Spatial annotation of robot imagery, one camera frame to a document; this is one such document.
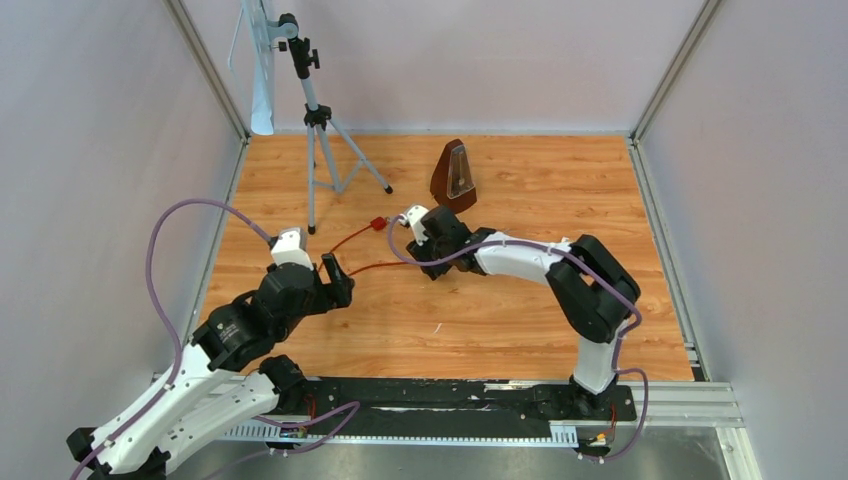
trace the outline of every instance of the wood grain surface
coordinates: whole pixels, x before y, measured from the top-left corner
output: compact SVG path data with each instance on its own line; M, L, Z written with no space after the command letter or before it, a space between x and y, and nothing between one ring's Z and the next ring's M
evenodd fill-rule
M367 172L341 196L316 192L314 262L376 216L413 203L434 206L430 175L448 136L357 136L360 148L394 187L387 195ZM464 136L478 203L460 215L473 231L487 226L540 241L597 236L642 288L642 327L624 343L621 366L651 380L692 380L683 340L652 241L624 140L619 137ZM331 137L340 175L356 158ZM306 135L254 137L234 206L269 233L307 223ZM318 156L318 178L329 181ZM412 238L396 231L403 248ZM396 261L386 232L369 230L337 251L347 271ZM216 306L258 286L271 258L258 237L230 216L201 321ZM353 304L307 317L274 354L307 375L566 379L577 335L553 294L516 278L452 270L430 281L417 267L375 268L355 277Z

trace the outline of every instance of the gray wall panel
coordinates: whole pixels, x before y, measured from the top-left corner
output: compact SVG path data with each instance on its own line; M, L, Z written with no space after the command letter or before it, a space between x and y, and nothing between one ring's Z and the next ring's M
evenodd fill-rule
M845 476L846 21L838 0L725 2L644 141L701 351L769 480Z
M226 69L240 2L185 3L240 98ZM318 99L348 128L520 132L630 130L702 0L271 3L318 48ZM248 88L252 52L243 30L234 63ZM277 127L302 129L291 56L280 53L276 67Z
M160 2L0 4L0 464L67 478L78 426L172 352L144 286L162 210L226 195L240 144ZM155 263L184 330L217 212L166 225Z

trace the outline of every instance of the wooden pyramid metronome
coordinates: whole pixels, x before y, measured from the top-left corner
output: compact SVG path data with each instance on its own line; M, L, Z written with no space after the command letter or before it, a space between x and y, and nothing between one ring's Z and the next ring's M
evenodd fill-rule
M436 203L454 213L463 212L477 202L477 188L471 178L471 165L465 144L458 138L445 145L430 179L430 194Z

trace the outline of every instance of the purple cable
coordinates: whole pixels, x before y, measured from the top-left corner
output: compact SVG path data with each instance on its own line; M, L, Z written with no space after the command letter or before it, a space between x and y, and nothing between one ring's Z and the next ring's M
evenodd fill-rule
M195 205L195 204L204 204L204 205L212 205L214 207L222 208L233 215L237 216L244 223L246 223L250 228L253 229L254 232L259 234L262 237L262 240L265 243L271 242L271 236L268 235L259 225L255 224L251 219L247 218L247 216L235 208L227 205L226 203L219 202L217 200L210 200L206 198L189 198L183 200L181 202L177 202L172 205L170 208L165 210L162 216L159 217L159 220L156 221L156 225L153 226L153 232L150 234L150 242L147 244L147 256L144 260L144 279L147 282L147 293L150 295L150 301L153 302L153 308L156 310L156 313L159 314L159 318L162 320L162 324L165 325L165 329L168 330L168 336L171 338L171 342L174 345L174 365L171 367L171 373L168 375L168 379L165 381L166 385L173 384L174 379L177 378L177 374L180 371L180 366L182 366L182 343L180 342L180 336L177 333L177 330L174 328L174 324L168 318L168 315L165 313L165 309L162 308L162 303L159 301L159 296L156 294L156 289L153 287L153 250L156 247L156 239L159 237L159 230L162 229L162 224L165 223L165 220L171 216L176 210L185 207L186 205ZM161 389L156 392L150 400L144 404L134 415L128 418L121 426L115 429L110 435L106 437L106 440L101 443L99 446L94 448L91 453L89 453L74 469L74 473L71 474L70 480L76 480L77 477L82 473L85 469L86 465L88 465L92 460L97 458L98 455L103 453L103 450L106 449L106 442L114 442L122 433L127 431L135 422L137 422L144 414L150 411L154 405L165 395L167 390Z
M480 243L476 243L474 245L469 245L469 246L467 246L463 249L460 249L459 251L457 251L455 253L448 255L447 257L440 258L438 260L433 260L433 261L429 261L429 262L419 262L418 260L415 260L414 258L409 258L409 257L405 256L404 254L402 254L398 250L398 248L395 246L395 243L393 241L392 232L394 231L395 225L402 218L403 218L402 215L397 215L394 218L392 218L392 221L389 222L389 228L387 229L387 232L386 232L386 236L388 237L388 240L389 240L389 248L392 250L392 253L394 253L395 256L399 260L401 260L402 262L405 262L405 263L408 263L408 264L411 264L411 265L417 265L419 267L435 267L436 265L441 265L443 263L450 262L451 260L458 258L458 257L461 257L462 255L465 255L468 252L472 252L472 251L475 251L475 250L478 250L478 249L484 248L484 247L515 245L515 246L520 246L520 247L534 248L536 250L541 250L543 252L550 252L550 253L557 254L557 255L563 257L564 259L568 260L569 262L573 263L574 265L577 265L577 268L579 268L586 275L589 275L590 277L592 277L592 279L595 280L598 283L598 285L603 287L604 290L606 290L610 295L615 297L616 300L621 302L622 305L624 305L628 310L630 310L630 312L633 314L633 317L635 318L635 320L633 321L633 323L631 323L628 326L621 329L621 332L616 337L615 349L613 350L613 354L612 354L612 369L613 369L613 371L615 371L619 375L627 375L627 374L631 374L631 373L637 373L637 374L642 376L642 383L643 383L644 388L645 388L645 396L644 396L644 399L642 400L642 415L639 417L639 423L636 425L636 433L633 434L633 437L630 439L629 442L627 442L627 445L625 445L624 448L622 448L619 452L616 452L613 455L608 455L606 457L603 457L603 460L604 461L615 460L617 458L620 458L624 454L626 454L628 451L630 451L630 449L632 449L633 446L636 444L636 440L642 434L642 430L645 427L645 418L646 418L647 413L648 413L648 375L647 375L647 373L645 373L645 371L642 370L641 368L629 368L627 370L619 370L618 369L618 357L621 354L621 341L624 339L624 336L627 335L628 332L632 331L634 328L636 328L636 327L638 327L639 325L642 324L642 313L639 311L638 308L636 308L636 305L633 305L633 303L630 300L628 300L618 290L613 288L612 285L610 285L606 280L601 278L600 275L598 275L594 270L592 270L582 260L577 258L577 256L574 255L573 253L566 252L566 251L560 250L558 248L548 248L544 245L540 245L538 243L531 242L529 240L503 240L503 241L491 240L491 241L488 241L488 242L480 242ZM591 455L586 455L586 456L589 457L589 458L594 458L598 461L601 460L600 457L593 457Z
M354 401L354 402L346 403L346 404L342 405L341 407L330 410L329 412L325 413L324 415L321 415L320 417L317 417L313 420L309 420L309 421L306 421L306 422L301 422L301 423L282 423L282 422L275 422L274 420L270 420L270 419L267 419L267 418L255 417L256 420L259 420L260 422L264 422L264 423L267 423L268 425L274 425L274 426L277 426L277 427L280 427L280 428L308 427L310 425L315 425L318 422L326 420L326 419L332 417L333 415L341 413L341 412L343 412L343 411L345 411L349 408L351 409L351 411L350 411L350 413L347 414L347 416L344 418L344 420L339 422L339 424L336 425L336 427L333 428L330 431L330 433L328 433L326 436L324 436L323 438L321 438L320 440L318 440L314 443L311 443L311 444L309 444L309 445L307 445L303 448L297 448L297 449L293 449L293 450L277 450L277 449L272 448L270 451L269 450L262 450L262 451L259 451L259 452L254 452L254 453L251 453L249 455L245 455L244 457L242 457L242 458L240 458L240 459L238 459L238 460L236 460L232 463L224 465L223 467L219 468L218 470L215 470L211 474L203 477L202 480L212 480L213 478L221 475L222 473L226 472L227 470L230 470L231 468L235 467L236 465L240 465L244 462L248 462L248 461L253 460L255 458L273 455L275 451L282 451L282 452L284 452L283 453L284 455L294 455L294 454L297 454L297 453L311 452L312 450L315 450L316 448L320 447L321 445L326 443L328 440L333 438L337 433L339 433L339 431L342 428L344 428L345 425L347 425L347 423L350 421L350 419L353 418L353 415L357 412L357 410L359 410L359 402Z

